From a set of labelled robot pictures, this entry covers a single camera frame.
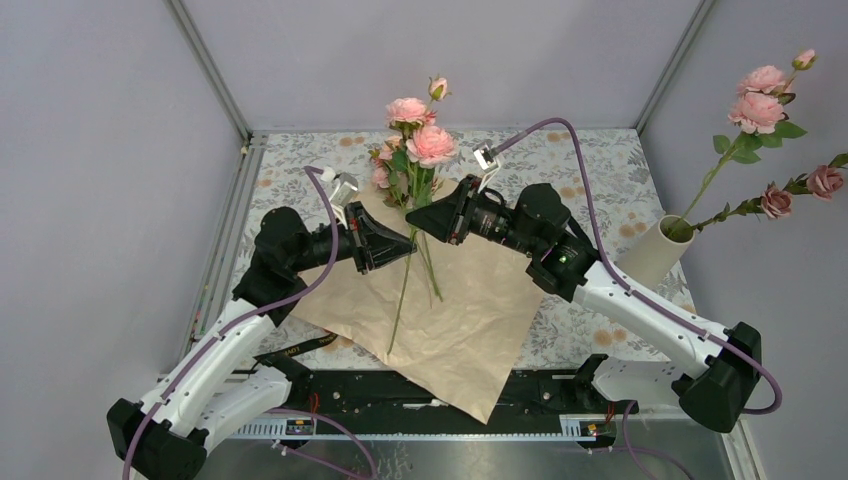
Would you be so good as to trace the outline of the light pink rose stem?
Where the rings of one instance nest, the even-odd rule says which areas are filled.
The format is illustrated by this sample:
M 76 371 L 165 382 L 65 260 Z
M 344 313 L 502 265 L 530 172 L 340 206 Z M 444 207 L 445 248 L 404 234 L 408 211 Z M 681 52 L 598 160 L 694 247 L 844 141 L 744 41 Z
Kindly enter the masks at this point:
M 455 138 L 437 125 L 435 105 L 451 95 L 448 80 L 443 76 L 431 77 L 425 100 L 417 97 L 397 98 L 385 107 L 386 126 L 393 135 L 402 136 L 407 152 L 422 167 L 437 168 L 457 155 Z

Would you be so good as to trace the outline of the peach paper flower bouquet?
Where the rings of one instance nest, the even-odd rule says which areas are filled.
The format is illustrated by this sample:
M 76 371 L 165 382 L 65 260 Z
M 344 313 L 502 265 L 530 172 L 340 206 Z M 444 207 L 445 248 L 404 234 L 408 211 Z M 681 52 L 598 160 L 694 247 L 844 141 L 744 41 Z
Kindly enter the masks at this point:
M 360 274 L 337 262 L 281 326 L 294 342 L 326 329 L 486 424 L 542 302 L 523 255 L 476 236 L 427 240 L 421 256 Z

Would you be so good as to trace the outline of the large pink rose stem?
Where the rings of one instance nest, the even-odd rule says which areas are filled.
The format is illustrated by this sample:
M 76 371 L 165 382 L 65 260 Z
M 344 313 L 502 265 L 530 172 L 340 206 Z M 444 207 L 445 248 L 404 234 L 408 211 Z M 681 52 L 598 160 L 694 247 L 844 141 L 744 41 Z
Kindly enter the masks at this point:
M 679 217 L 681 220 L 688 222 L 694 207 L 727 164 L 755 164 L 761 160 L 760 149 L 777 149 L 785 140 L 807 134 L 804 128 L 790 120 L 786 107 L 797 97 L 793 92 L 797 76 L 810 70 L 817 59 L 816 51 L 807 49 L 792 60 L 790 73 L 766 65 L 748 73 L 737 84 L 728 121 L 738 129 L 738 134 L 733 139 L 726 135 L 713 137 L 713 149 L 719 158 L 704 175 L 695 197 Z

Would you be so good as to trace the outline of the dusty mauve rose stem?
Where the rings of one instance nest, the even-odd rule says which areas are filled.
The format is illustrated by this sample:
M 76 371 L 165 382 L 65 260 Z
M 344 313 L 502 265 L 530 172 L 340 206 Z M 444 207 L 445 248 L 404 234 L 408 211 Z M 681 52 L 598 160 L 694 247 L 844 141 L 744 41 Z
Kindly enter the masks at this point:
M 771 182 L 759 196 L 741 201 L 735 207 L 725 207 L 706 220 L 689 225 L 677 220 L 663 232 L 675 241 L 686 241 L 708 226 L 725 222 L 734 216 L 764 216 L 768 220 L 778 220 L 792 213 L 796 196 L 810 196 L 820 201 L 830 202 L 844 187 L 847 176 L 847 153 L 837 154 L 829 163 L 817 166 L 809 173 L 790 178 L 784 186 Z

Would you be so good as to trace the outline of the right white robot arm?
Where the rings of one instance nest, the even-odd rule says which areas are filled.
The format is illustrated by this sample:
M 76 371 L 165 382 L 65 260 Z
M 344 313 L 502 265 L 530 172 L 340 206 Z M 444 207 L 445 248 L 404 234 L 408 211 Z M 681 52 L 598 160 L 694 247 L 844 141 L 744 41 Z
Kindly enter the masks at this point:
M 617 321 L 668 359 L 661 366 L 602 360 L 573 386 L 579 407 L 597 412 L 631 400 L 679 406 L 709 430 L 733 430 L 764 376 L 758 330 L 695 315 L 605 264 L 551 185 L 525 187 L 509 208 L 480 184 L 467 176 L 446 197 L 408 213 L 407 222 L 443 243 L 474 234 L 526 255 L 526 272 L 542 291 Z

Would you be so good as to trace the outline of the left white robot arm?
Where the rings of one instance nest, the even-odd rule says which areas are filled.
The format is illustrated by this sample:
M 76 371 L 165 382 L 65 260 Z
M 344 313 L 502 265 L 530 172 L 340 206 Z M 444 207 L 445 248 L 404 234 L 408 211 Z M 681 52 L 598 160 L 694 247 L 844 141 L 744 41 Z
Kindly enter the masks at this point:
M 109 409 L 109 432 L 125 478 L 137 472 L 148 479 L 193 479 L 208 454 L 253 418 L 279 406 L 304 407 L 312 372 L 287 354 L 270 355 L 253 377 L 222 395 L 216 392 L 313 291 L 302 272 L 320 268 L 326 277 L 336 262 L 350 259 L 367 274 L 417 249 L 359 202 L 315 231 L 292 208 L 271 210 L 254 247 L 232 299 L 200 343 L 140 400 L 119 399 Z

